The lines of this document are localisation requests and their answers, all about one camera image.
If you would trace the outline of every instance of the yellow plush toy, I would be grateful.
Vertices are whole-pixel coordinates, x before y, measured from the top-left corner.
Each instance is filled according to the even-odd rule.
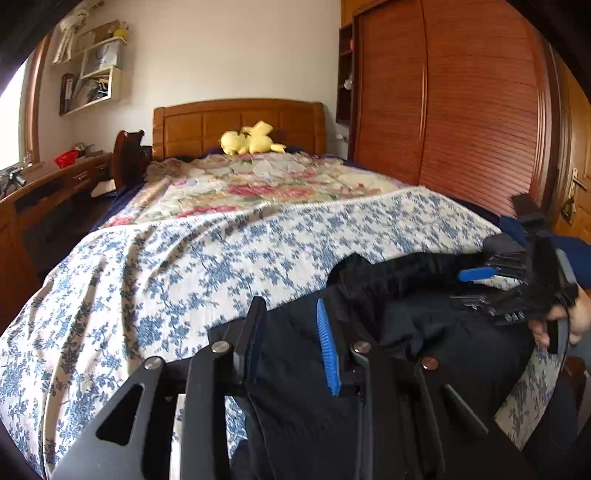
[[[285,152],[285,145],[273,143],[269,137],[273,127],[265,122],[257,122],[254,127],[242,127],[241,132],[229,131],[222,135],[220,145],[226,155],[245,153]]]

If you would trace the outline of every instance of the floral quilt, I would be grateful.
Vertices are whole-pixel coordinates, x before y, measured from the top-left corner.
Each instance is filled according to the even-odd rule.
[[[317,203],[389,193],[398,180],[343,165],[334,157],[263,153],[153,162],[146,185],[104,225],[130,225],[262,205]]]
[[[143,359],[193,355],[207,344],[208,327],[245,315],[253,296],[272,309],[323,288],[330,270],[354,252],[371,262],[472,252],[493,233],[487,221],[422,187],[90,233],[0,337],[0,419],[48,478]],[[550,400],[559,360],[535,351],[497,414],[518,446]],[[179,475],[183,404],[180,398],[171,478]],[[245,432],[231,399],[226,426],[233,451]]]

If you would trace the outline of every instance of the sliding wardrobe door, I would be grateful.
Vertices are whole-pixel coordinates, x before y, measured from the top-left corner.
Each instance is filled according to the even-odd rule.
[[[419,182],[512,214],[548,168],[540,40],[504,0],[423,0],[428,104]]]
[[[426,108],[426,44],[419,0],[385,2],[355,18],[350,157],[417,184]]]

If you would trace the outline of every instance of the red plastic bag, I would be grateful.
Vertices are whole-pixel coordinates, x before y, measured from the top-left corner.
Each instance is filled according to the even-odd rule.
[[[80,150],[69,150],[66,153],[62,153],[59,157],[54,158],[53,161],[56,163],[58,167],[66,168],[74,164],[79,154]]]

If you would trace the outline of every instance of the headboard panel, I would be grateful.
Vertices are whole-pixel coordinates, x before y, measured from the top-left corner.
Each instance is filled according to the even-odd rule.
[[[154,109],[153,160],[188,155],[198,157],[219,145],[227,130],[272,125],[276,143],[301,147],[310,154],[326,151],[324,109],[320,102],[239,98],[185,103]]]

